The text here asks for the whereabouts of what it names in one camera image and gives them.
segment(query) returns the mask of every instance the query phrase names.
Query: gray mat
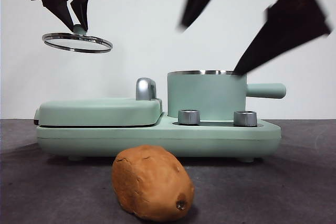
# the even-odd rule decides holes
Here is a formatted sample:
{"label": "gray mat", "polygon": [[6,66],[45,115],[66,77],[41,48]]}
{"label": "gray mat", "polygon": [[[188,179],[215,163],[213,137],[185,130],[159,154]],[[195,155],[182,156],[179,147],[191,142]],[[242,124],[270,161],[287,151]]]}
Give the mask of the gray mat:
{"label": "gray mat", "polygon": [[[281,146],[253,164],[179,158],[195,200],[174,223],[336,223],[336,120],[271,122]],[[41,151],[32,120],[1,127],[1,223],[150,223],[118,205],[112,157],[70,162]]]}

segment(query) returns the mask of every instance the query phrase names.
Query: white wall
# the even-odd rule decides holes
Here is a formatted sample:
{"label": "white wall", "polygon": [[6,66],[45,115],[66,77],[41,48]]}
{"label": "white wall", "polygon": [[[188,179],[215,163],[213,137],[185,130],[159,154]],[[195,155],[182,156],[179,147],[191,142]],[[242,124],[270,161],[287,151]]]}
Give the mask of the white wall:
{"label": "white wall", "polygon": [[[1,0],[2,118],[32,118],[48,100],[134,97],[138,77],[156,81],[166,110],[166,74],[186,69],[232,70],[276,0],[212,0],[184,33],[185,0],[90,0],[89,34],[112,41],[103,55],[44,45],[41,36],[67,31],[40,1]],[[336,24],[336,0],[320,0]],[[264,119],[336,118],[335,32],[296,48],[249,75],[282,82],[282,100],[249,98]]]}

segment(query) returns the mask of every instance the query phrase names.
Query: potato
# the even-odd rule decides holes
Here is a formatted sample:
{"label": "potato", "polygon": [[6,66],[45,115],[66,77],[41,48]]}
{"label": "potato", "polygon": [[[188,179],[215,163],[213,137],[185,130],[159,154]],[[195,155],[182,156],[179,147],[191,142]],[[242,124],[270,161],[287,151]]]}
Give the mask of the potato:
{"label": "potato", "polygon": [[153,221],[184,217],[194,198],[194,185],[184,167],[160,146],[120,152],[112,165],[112,186],[125,211]]}

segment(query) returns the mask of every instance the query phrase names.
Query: silver handle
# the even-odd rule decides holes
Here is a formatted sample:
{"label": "silver handle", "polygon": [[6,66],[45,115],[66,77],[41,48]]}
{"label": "silver handle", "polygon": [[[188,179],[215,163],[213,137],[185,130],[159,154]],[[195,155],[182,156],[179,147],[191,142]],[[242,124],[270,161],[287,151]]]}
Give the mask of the silver handle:
{"label": "silver handle", "polygon": [[156,99],[156,83],[150,78],[139,78],[137,80],[135,99],[148,100]]}

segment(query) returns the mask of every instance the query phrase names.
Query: mini pot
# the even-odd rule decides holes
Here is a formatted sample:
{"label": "mini pot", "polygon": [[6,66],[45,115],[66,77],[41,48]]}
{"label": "mini pot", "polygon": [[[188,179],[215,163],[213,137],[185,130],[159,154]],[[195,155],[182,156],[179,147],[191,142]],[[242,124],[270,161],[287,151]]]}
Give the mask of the mini pot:
{"label": "mini pot", "polygon": [[179,110],[199,110],[201,120],[232,120],[235,111],[244,111],[246,97],[281,99],[281,83],[247,84],[247,76],[224,70],[193,70],[168,73],[168,116]]}

